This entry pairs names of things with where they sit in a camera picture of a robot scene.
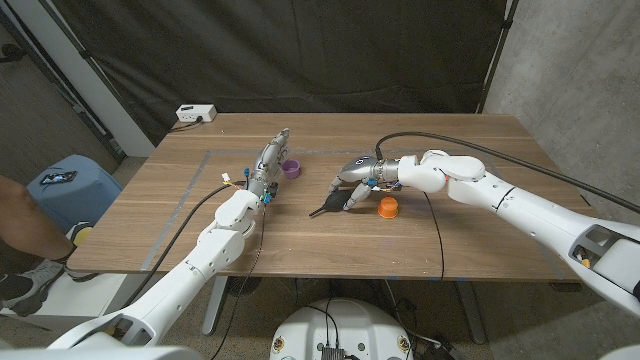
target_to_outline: power strip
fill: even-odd
[[[213,105],[181,105],[176,111],[180,122],[195,122],[198,116],[202,116],[202,122],[211,122],[218,112]]]

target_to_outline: blue stool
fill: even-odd
[[[40,182],[48,174],[77,171],[70,182]],[[42,211],[63,233],[80,221],[96,223],[122,191],[120,184],[95,161],[71,155],[36,177],[27,189]]]

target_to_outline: black cable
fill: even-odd
[[[436,219],[436,213],[433,211],[431,200],[427,193],[423,193],[429,203],[429,209],[431,209],[431,215],[433,215],[433,222],[436,224],[436,231],[438,231],[438,240],[440,240],[440,259],[442,260],[442,272],[440,273],[440,281],[444,279],[444,249],[442,247],[442,236],[440,235],[440,227],[438,227],[438,220]]]
[[[296,287],[296,302],[295,306],[298,306],[298,278],[293,279],[293,285]]]
[[[406,310],[400,310],[400,308],[398,307],[401,303],[405,303],[406,306],[408,307],[408,309]],[[394,307],[395,311],[398,314],[398,317],[400,316],[401,312],[408,312],[411,311],[411,315],[413,315],[413,327],[417,328],[418,327],[418,315],[416,314],[416,312],[418,311],[418,307],[411,302],[411,300],[407,299],[407,298],[402,298],[400,300],[398,300],[396,302],[396,305]]]
[[[193,214],[195,214],[196,210],[198,210],[198,208],[202,204],[204,204],[205,201],[209,200],[213,195],[215,195],[215,194],[219,193],[220,191],[228,188],[229,186],[231,186],[231,185],[224,185],[224,186],[221,186],[221,187],[213,190],[209,195],[207,195],[204,198],[202,198],[202,200],[200,200],[200,202],[197,203],[196,206],[193,207],[193,209],[191,209],[191,212],[189,213],[189,215],[187,215],[186,219],[184,219],[184,221],[182,222],[182,225],[180,225],[180,228],[178,229],[178,231],[176,231],[175,235],[173,235],[173,238],[169,242],[169,245],[167,245],[167,247],[162,252],[162,255],[160,255],[160,258],[158,259],[156,264],[153,266],[153,269],[151,269],[151,272],[149,274],[147,274],[147,277],[144,278],[144,281],[140,284],[140,286],[138,286],[136,291],[134,291],[133,294],[129,297],[129,299],[124,303],[124,305],[122,305],[121,309],[131,305],[133,303],[133,301],[136,299],[136,297],[140,294],[142,289],[147,285],[149,280],[151,280],[153,275],[155,275],[156,271],[158,271],[158,268],[160,267],[160,264],[162,264],[162,261],[164,261],[164,258],[167,257],[167,254],[169,254],[169,250],[171,250],[171,247],[176,242],[176,240],[178,239],[178,237],[182,233],[182,230],[184,230],[185,226],[187,226],[187,224],[189,223],[189,220],[191,220],[191,217],[193,216]]]
[[[324,313],[326,316],[328,316],[329,319],[331,319],[331,321],[333,322],[333,327],[336,329],[336,344],[339,344],[340,342],[338,341],[338,325],[336,325],[336,321],[333,319],[333,316],[331,316],[331,314],[329,314],[328,312],[326,312],[326,311],[324,311],[324,310],[322,310],[320,308],[317,308],[317,307],[315,307],[313,305],[305,305],[304,307],[308,307],[310,309],[318,310],[321,313]]]
[[[181,126],[179,128],[173,128],[173,129],[169,130],[169,133],[190,130],[189,129],[190,127],[196,126],[196,125],[200,124],[201,122],[202,122],[202,116],[198,116],[196,118],[196,121],[194,121],[192,123],[189,123],[189,124],[187,124],[185,126]]]
[[[400,311],[398,311],[398,309],[396,308],[396,305],[399,304],[401,301],[398,301],[397,303],[394,304],[395,297],[393,295],[393,291],[391,290],[391,285],[389,285],[389,282],[387,280],[382,280],[382,281],[384,281],[385,285],[387,285],[387,290],[389,291],[389,296],[391,296],[391,304],[393,305],[392,309],[394,310],[394,315],[395,315],[394,317],[395,317],[396,320],[398,320],[398,323],[404,329],[404,331],[406,331],[407,334],[417,336],[420,340],[428,341],[428,342],[431,342],[431,343],[435,343],[435,344],[437,344],[437,346],[442,345],[437,340],[430,339],[430,338],[428,338],[426,336],[419,335],[416,331],[411,331],[404,325],[404,323],[402,322],[402,319],[400,318]],[[417,310],[416,306],[411,301],[409,301],[407,299],[407,302],[409,304],[411,304],[411,310],[414,310],[414,311]],[[415,313],[414,313],[414,324],[416,325],[415,327],[417,328],[418,318],[417,318]]]
[[[413,348],[413,352],[416,352],[416,349],[418,348],[418,337],[416,335],[413,335],[413,341],[411,343],[409,343],[409,351],[407,351],[407,357],[404,358],[404,360],[409,360],[409,354],[411,353],[411,348]]]
[[[423,137],[428,137],[428,138],[432,138],[432,139],[438,139],[438,140],[442,140],[442,141],[448,141],[454,144],[458,144],[458,145],[462,145],[462,146],[466,146],[472,149],[476,149],[478,151],[482,151],[486,154],[489,155],[493,155],[495,157],[501,158],[503,160],[507,160],[509,162],[512,162],[514,164],[518,164],[520,166],[524,166],[528,169],[537,171],[539,173],[545,174],[547,176],[550,176],[554,179],[558,179],[560,181],[564,181],[567,184],[571,184],[573,186],[579,187],[580,189],[583,189],[585,191],[588,191],[592,194],[598,195],[604,199],[607,199],[615,204],[618,204],[622,207],[625,207],[633,212],[636,212],[638,214],[640,214],[640,205],[636,205],[632,202],[629,202],[627,200],[621,199],[613,194],[610,194],[604,190],[598,189],[594,186],[591,186],[589,184],[585,184],[581,181],[578,181],[572,177],[566,176],[566,175],[562,175],[560,173],[557,173],[555,171],[551,171],[549,169],[543,168],[542,166],[538,166],[535,164],[531,164],[529,162],[526,162],[524,160],[520,160],[518,158],[515,158],[513,156],[510,155],[506,155],[503,154],[501,152],[495,151],[495,150],[491,150],[488,149],[484,146],[480,146],[474,143],[470,143],[468,141],[464,141],[464,140],[460,140],[460,139],[456,139],[456,138],[452,138],[452,137],[448,137],[448,136],[443,136],[443,135],[438,135],[438,134],[432,134],[432,133],[426,133],[426,132],[420,132],[420,131],[405,131],[405,132],[399,132],[399,133],[394,133],[394,134],[389,134],[385,137],[383,137],[382,139],[378,140],[378,143],[376,144],[376,157],[378,158],[378,160],[382,160],[382,151],[380,150],[380,145],[385,142],[386,140],[395,138],[395,137],[399,137],[399,136],[423,136]]]
[[[327,301],[327,306],[324,309],[324,325],[327,327],[327,346],[329,346],[329,303],[331,302],[331,296],[329,296],[329,300]]]
[[[227,330],[224,332],[224,336],[222,337],[222,341],[220,342],[220,345],[218,345],[218,350],[216,350],[216,352],[213,354],[213,356],[211,357],[211,360],[215,359],[216,356],[218,356],[218,353],[220,352],[220,350],[222,350],[222,345],[224,345],[224,341],[227,340],[227,335],[229,335],[229,330],[231,330],[231,325],[233,325],[233,317],[236,315],[236,310],[238,309],[238,301],[240,300],[240,294],[242,293],[244,284],[246,284],[247,280],[249,280],[249,277],[251,277],[251,274],[253,273],[253,269],[256,268],[256,264],[258,263],[258,259],[260,258],[260,253],[262,252],[262,242],[264,240],[264,223],[265,223],[266,215],[267,215],[267,205],[265,204],[264,210],[262,212],[262,230],[260,230],[260,247],[258,248],[258,254],[256,255],[256,259],[253,261],[253,266],[251,266],[251,270],[249,270],[249,273],[244,278],[242,285],[240,285],[240,288],[238,289],[238,294],[236,295],[236,302],[233,304],[233,310],[231,311],[231,318],[229,319],[229,325],[227,325]]]

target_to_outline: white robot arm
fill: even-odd
[[[114,313],[87,321],[58,338],[49,349],[153,346],[218,271],[235,261],[255,229],[253,217],[277,188],[275,180],[286,155],[289,129],[281,131],[258,155],[246,189],[237,190],[216,210],[215,220],[198,236],[195,248],[138,301]],[[127,328],[121,339],[105,330]]]
[[[448,183],[448,195],[489,210],[542,243],[594,291],[640,317],[640,228],[584,216],[545,200],[485,171],[469,156],[432,150],[416,156],[376,160],[360,157],[347,164],[332,183],[361,183],[345,210],[365,198],[378,182],[399,181],[426,193]]]

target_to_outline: person's leg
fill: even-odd
[[[74,246],[40,211],[24,186],[1,175],[0,239],[16,250],[45,258],[34,270],[0,274],[2,306],[20,316],[33,314],[46,300],[51,284],[64,273]]]
[[[9,246],[49,260],[67,257],[73,244],[19,183],[0,175],[0,238]]]

